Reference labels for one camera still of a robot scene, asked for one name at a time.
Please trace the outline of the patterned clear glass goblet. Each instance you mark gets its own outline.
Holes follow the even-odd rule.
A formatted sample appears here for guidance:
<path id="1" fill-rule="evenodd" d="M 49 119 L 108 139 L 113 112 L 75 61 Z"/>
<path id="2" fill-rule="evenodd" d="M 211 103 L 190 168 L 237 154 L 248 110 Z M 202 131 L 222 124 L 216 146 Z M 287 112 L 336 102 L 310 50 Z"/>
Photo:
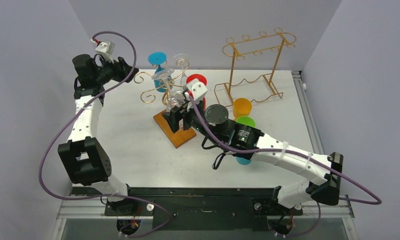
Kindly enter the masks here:
<path id="1" fill-rule="evenodd" d="M 182 106 L 185 104 L 185 95 L 183 93 L 182 90 L 176 90 L 173 92 L 173 100 L 172 100 L 172 104 L 174 106 Z"/>

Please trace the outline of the small clear wine glass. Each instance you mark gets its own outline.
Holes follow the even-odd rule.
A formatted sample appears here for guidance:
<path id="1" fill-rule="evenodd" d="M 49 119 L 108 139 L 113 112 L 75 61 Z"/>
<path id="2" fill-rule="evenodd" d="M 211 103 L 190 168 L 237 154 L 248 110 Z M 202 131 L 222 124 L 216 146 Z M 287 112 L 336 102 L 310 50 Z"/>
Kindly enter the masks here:
<path id="1" fill-rule="evenodd" d="M 164 70 L 155 73 L 152 76 L 153 80 L 161 80 L 166 85 L 166 92 L 164 94 L 164 102 L 166 103 L 166 111 L 170 112 L 172 108 L 179 107 L 172 104 L 173 92 L 180 89 L 174 89 L 174 79 L 171 76 L 174 73 L 173 68 L 164 68 Z"/>

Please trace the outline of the clear champagne flute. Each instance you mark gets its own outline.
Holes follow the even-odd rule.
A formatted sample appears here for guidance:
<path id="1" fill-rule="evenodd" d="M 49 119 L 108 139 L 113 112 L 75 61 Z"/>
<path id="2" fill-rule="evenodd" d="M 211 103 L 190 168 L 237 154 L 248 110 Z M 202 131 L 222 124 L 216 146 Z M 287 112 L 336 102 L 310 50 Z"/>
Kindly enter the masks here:
<path id="1" fill-rule="evenodd" d="M 175 62 L 176 66 L 181 70 L 181 73 L 176 77 L 178 79 L 177 85 L 184 86 L 188 78 L 186 70 L 190 66 L 189 56 L 184 53 L 179 53 L 173 57 L 173 61 Z"/>

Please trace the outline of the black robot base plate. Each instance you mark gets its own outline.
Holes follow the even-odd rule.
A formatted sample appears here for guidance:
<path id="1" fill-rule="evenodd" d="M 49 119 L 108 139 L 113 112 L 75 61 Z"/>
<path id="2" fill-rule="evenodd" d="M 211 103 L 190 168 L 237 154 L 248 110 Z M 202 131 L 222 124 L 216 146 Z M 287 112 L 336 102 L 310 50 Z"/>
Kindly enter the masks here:
<path id="1" fill-rule="evenodd" d="M 273 188 L 157 188 L 133 187 L 127 206 L 108 202 L 108 217 L 146 217 L 154 227 L 168 220 L 163 231 L 225 231 L 251 229 L 267 231 L 268 223 L 285 223 L 290 216 L 301 216 L 301 209 L 288 209 L 276 203 Z"/>

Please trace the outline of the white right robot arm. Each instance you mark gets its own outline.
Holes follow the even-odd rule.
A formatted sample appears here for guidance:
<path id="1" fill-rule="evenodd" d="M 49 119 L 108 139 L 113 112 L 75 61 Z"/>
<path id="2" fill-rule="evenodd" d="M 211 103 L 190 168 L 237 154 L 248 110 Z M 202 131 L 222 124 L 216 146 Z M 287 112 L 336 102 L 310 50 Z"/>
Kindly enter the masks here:
<path id="1" fill-rule="evenodd" d="M 191 103 L 165 111 L 162 116 L 172 132 L 180 128 L 194 128 L 215 148 L 225 155 L 272 164 L 293 172 L 303 180 L 287 186 L 274 188 L 270 208 L 277 214 L 308 201 L 328 206 L 339 203 L 343 156 L 311 153 L 277 140 L 261 130 L 229 119 L 228 110 L 213 104 L 203 109 L 203 103 Z"/>

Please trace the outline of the gold spiral rack wooden base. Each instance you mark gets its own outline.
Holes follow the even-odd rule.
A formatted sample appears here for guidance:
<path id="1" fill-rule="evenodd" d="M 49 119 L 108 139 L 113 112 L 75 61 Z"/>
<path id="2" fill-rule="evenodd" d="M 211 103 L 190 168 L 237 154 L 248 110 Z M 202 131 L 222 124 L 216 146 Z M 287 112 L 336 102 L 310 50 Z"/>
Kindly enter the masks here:
<path id="1" fill-rule="evenodd" d="M 188 56 L 185 54 L 179 54 L 176 56 L 174 61 L 177 66 L 181 67 L 181 72 L 177 76 L 172 76 L 174 73 L 174 69 L 172 68 L 164 68 L 160 71 L 157 71 L 154 75 L 151 75 L 145 71 L 141 71 L 135 75 L 136 77 L 139 77 L 141 81 L 135 80 L 135 82 L 137 84 L 144 82 L 144 78 L 142 76 L 143 74 L 150 76 L 153 81 L 158 81 L 158 86 L 150 90 L 145 90 L 141 93 L 140 99 L 146 104 L 152 103 L 156 100 L 156 95 L 145 95 L 146 93 L 156 91 L 160 88 L 165 89 L 165 92 L 162 96 L 162 103 L 166 106 L 166 109 L 156 114 L 153 119 L 171 141 L 173 146 L 175 148 L 179 148 L 189 140 L 193 139 L 196 136 L 196 133 L 191 129 L 183 130 L 182 123 L 179 124 L 179 130 L 176 133 L 173 133 L 162 115 L 165 112 L 169 112 L 170 108 L 175 107 L 177 105 L 177 101 L 182 99 L 182 90 L 188 78 L 185 73 L 190 67 Z"/>

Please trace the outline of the red plastic goblet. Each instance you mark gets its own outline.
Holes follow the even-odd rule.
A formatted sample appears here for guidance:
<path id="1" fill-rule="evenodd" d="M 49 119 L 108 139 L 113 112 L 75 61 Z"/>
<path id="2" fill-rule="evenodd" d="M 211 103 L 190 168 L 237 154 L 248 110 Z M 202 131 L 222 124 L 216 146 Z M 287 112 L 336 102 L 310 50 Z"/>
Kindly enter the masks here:
<path id="1" fill-rule="evenodd" d="M 199 104 L 204 98 L 208 89 L 206 87 L 207 80 L 201 74 L 192 74 L 186 80 L 186 93 L 184 94 L 187 100 L 194 100 L 195 104 Z"/>

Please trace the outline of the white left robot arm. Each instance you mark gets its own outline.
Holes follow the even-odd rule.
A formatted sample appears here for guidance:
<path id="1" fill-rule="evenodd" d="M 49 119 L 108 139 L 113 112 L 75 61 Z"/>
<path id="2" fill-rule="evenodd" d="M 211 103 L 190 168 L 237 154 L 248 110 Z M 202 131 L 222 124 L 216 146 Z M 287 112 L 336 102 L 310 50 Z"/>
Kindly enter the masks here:
<path id="1" fill-rule="evenodd" d="M 136 211 L 136 199 L 127 196 L 129 187 L 112 175 L 110 158 L 96 138 L 98 119 L 104 105 L 104 85 L 111 80 L 131 82 L 139 69 L 124 58 L 107 61 L 100 57 L 100 65 L 88 54 L 72 59 L 77 73 L 74 81 L 76 114 L 71 133 L 65 143 L 58 145 L 58 154 L 74 184 L 92 187 L 107 196 L 110 203 L 124 215 Z"/>

